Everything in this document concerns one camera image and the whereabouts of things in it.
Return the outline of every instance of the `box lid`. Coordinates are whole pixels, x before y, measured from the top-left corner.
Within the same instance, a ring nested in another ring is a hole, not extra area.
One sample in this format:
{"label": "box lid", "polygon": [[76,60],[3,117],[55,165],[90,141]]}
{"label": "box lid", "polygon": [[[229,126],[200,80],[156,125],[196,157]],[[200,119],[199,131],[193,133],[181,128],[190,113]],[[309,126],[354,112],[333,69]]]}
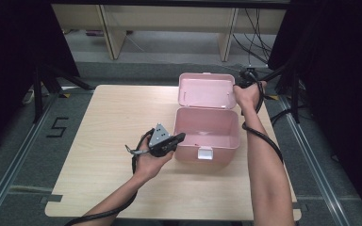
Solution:
{"label": "box lid", "polygon": [[222,73],[183,73],[179,77],[178,103],[182,106],[234,108],[235,78]]}

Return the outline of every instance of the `forearm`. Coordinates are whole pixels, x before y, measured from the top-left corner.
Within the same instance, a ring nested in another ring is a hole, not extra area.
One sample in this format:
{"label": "forearm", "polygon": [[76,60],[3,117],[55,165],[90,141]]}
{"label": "forearm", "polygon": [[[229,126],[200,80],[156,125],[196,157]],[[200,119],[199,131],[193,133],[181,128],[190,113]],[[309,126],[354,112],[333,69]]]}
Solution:
{"label": "forearm", "polygon": [[[252,107],[244,108],[243,114],[248,127],[267,135]],[[261,137],[248,132],[247,138],[255,223],[257,225],[293,223],[290,188],[283,163],[272,146]]]}
{"label": "forearm", "polygon": [[[142,179],[136,175],[133,175],[130,180],[120,186],[117,190],[111,193],[107,198],[95,205],[84,216],[104,213],[116,209],[125,204],[131,197],[146,183],[145,179]],[[94,225],[110,225],[112,221],[117,217],[113,215],[106,218],[99,218],[96,220],[87,221],[85,223],[76,224],[77,226],[94,226]]]}

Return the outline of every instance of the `box latch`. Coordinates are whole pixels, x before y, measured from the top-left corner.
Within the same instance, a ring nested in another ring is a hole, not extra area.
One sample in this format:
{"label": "box latch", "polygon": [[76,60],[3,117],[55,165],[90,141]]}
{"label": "box latch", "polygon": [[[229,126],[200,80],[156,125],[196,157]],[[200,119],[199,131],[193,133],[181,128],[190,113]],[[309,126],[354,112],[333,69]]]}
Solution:
{"label": "box latch", "polygon": [[198,149],[198,159],[213,160],[213,149],[202,146]]}

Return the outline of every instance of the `wrist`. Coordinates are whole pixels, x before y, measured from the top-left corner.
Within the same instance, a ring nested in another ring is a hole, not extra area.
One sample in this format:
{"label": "wrist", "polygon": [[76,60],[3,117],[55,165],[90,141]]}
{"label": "wrist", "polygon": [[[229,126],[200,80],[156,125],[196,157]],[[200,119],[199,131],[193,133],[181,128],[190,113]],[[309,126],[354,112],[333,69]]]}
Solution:
{"label": "wrist", "polygon": [[150,180],[150,178],[136,173],[131,177],[131,180],[134,181],[136,184],[143,186]]}
{"label": "wrist", "polygon": [[243,117],[245,118],[245,125],[248,127],[252,127],[255,124],[255,122],[258,120],[257,112],[252,107],[243,109],[242,112],[243,112]]}
{"label": "wrist", "polygon": [[247,116],[250,114],[257,114],[255,112],[255,108],[252,105],[243,106],[241,108],[241,110],[242,110],[244,116]]}

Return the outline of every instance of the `pink plastic box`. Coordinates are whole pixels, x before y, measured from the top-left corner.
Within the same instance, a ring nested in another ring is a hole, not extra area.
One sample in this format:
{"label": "pink plastic box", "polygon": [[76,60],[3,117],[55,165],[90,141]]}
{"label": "pink plastic box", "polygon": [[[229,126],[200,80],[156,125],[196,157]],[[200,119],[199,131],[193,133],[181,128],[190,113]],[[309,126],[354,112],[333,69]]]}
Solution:
{"label": "pink plastic box", "polygon": [[183,73],[179,78],[174,134],[186,133],[175,158],[229,163],[239,147],[239,116],[230,74]]}

